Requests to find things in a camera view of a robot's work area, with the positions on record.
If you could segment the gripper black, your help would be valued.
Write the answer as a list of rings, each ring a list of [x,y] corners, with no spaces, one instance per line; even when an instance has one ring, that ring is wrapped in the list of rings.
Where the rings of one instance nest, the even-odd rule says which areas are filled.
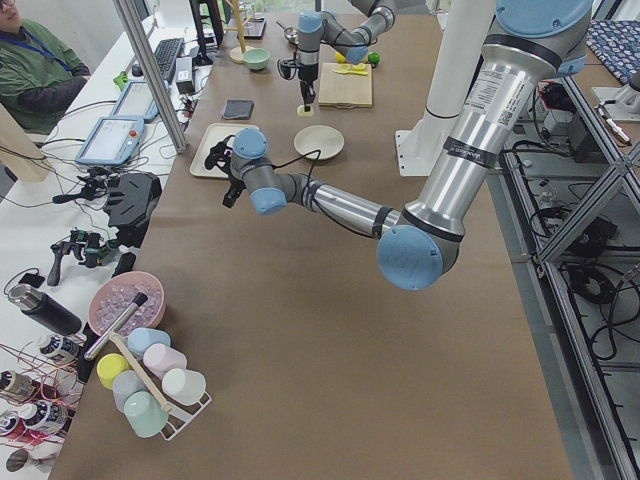
[[[232,208],[242,192],[246,189],[246,184],[243,180],[236,178],[229,169],[225,171],[229,181],[229,188],[223,197],[223,205],[226,208]]]
[[[303,110],[311,111],[315,101],[314,82],[318,79],[318,64],[298,66],[298,78],[300,81],[300,91],[303,100]]]

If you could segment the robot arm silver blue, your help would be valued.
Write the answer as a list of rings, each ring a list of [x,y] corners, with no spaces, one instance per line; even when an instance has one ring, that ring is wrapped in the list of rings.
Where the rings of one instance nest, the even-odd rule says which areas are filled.
[[[270,215],[296,203],[375,239],[384,277],[419,290],[454,265],[465,235],[463,219],[495,166],[525,103],[539,82],[579,72],[591,21],[588,1],[456,1],[447,16],[431,84],[431,99],[453,92],[442,146],[432,149],[426,123],[406,137],[430,166],[418,198],[401,211],[337,189],[308,174],[284,174],[267,156],[257,129],[234,138],[225,158],[232,206],[247,193]]]
[[[337,17],[328,11],[304,11],[299,14],[298,46],[294,56],[302,96],[298,114],[306,115],[313,111],[316,98],[314,82],[318,79],[322,42],[342,54],[348,63],[358,64],[366,58],[369,46],[395,23],[394,1],[351,1],[351,5],[367,16],[353,30],[340,24]]]

